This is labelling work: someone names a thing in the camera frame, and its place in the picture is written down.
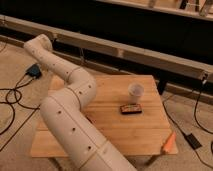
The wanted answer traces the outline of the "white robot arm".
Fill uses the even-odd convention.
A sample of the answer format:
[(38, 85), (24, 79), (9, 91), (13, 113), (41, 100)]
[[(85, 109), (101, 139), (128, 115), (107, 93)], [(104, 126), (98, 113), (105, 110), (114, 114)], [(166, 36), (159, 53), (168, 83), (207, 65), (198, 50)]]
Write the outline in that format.
[(137, 171), (136, 168), (82, 114), (96, 96), (95, 78), (84, 68), (53, 53), (49, 38), (41, 34), (24, 49), (67, 85), (41, 103), (41, 116), (79, 171)]

